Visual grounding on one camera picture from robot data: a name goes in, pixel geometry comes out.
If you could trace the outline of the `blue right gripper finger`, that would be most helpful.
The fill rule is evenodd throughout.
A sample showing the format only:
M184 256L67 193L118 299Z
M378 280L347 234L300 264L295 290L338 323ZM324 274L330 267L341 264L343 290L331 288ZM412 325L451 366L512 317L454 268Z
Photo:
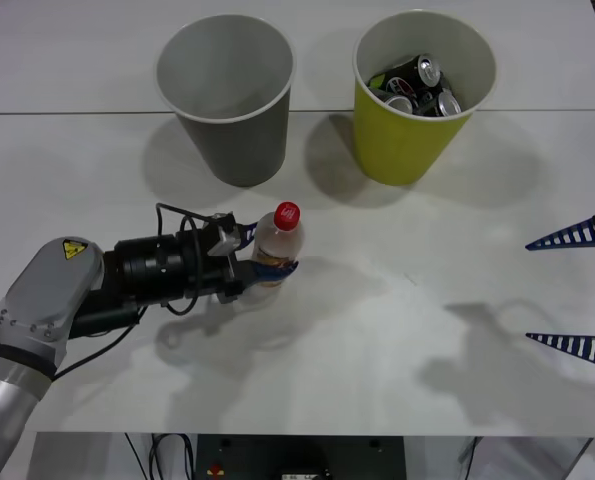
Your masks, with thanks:
M595 215L580 223L555 231L525 246L528 251L595 248Z
M528 332L525 337L595 365L595 335L558 335Z

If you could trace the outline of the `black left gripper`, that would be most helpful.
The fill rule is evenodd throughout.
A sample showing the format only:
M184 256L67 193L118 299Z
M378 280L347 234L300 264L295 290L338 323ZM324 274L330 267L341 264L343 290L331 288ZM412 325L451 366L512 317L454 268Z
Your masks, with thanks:
M238 249L245 249L254 241L257 226L257 222L237 224L240 238ZM281 284L296 271L298 265L298 261L268 265L239 260L234 253L228 256L203 256L200 295L214 294L220 303L232 303L253 286Z

